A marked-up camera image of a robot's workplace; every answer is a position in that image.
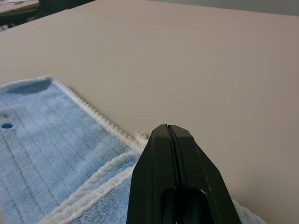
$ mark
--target white tabletop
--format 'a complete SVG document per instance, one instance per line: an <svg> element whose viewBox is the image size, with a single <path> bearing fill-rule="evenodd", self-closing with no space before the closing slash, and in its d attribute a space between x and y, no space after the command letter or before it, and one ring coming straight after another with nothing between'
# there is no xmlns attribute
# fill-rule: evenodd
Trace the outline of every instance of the white tabletop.
<svg viewBox="0 0 299 224"><path fill-rule="evenodd" d="M295 224L298 39L295 16L101 0L0 33L0 84L52 74L131 135L186 128L232 198Z"/></svg>
<svg viewBox="0 0 299 224"><path fill-rule="evenodd" d="M22 3L18 3L18 2L1 3L0 2L0 14L35 8L38 5L39 5L38 0L24 1Z"/></svg>

